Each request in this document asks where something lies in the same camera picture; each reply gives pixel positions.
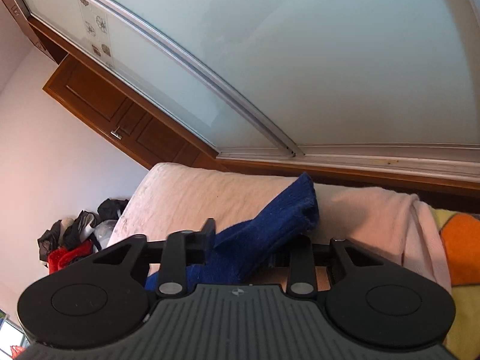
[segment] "pink blanket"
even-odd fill
[[[240,175],[159,163],[142,181],[109,245],[132,234],[150,241],[183,229],[199,230],[215,218],[217,232],[252,219],[294,178]],[[445,251],[430,207],[416,195],[378,187],[348,188],[315,184],[320,225],[310,233],[315,243],[350,239],[419,273],[451,292]],[[258,273],[253,281],[285,281],[285,272]],[[328,287],[318,270],[320,288]]]

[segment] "door handle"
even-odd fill
[[[110,134],[112,134],[118,140],[122,139],[122,136],[119,133],[117,133],[119,128],[120,128],[120,126],[118,126],[115,130],[110,131]]]

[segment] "blue fabric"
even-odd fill
[[[314,229],[318,221],[314,184],[303,173],[255,218],[215,236],[207,264],[187,267],[189,290],[197,283],[242,283],[275,250],[303,231]],[[147,290],[155,289],[157,276],[158,272],[147,278]]]

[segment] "wooden door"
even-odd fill
[[[176,162],[226,170],[164,121],[71,56],[60,64],[44,90],[148,169],[159,162]]]

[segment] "ribbed surface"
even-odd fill
[[[385,353],[349,342],[312,302],[276,286],[198,285],[189,297],[164,300],[131,336],[103,348],[65,351],[32,345],[20,360],[440,360],[440,346]]]

